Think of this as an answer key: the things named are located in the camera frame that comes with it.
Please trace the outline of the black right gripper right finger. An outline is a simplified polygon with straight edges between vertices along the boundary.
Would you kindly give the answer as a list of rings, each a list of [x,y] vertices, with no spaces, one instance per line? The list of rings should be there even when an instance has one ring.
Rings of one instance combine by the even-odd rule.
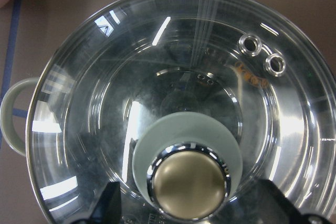
[[[328,223],[317,214],[302,214],[270,180],[256,182],[258,214],[263,223]]]

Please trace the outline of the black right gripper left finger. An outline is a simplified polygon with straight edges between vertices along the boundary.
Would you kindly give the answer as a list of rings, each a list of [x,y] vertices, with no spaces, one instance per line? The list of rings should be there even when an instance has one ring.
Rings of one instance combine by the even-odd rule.
[[[108,182],[89,218],[76,223],[120,223],[121,191],[119,182]]]

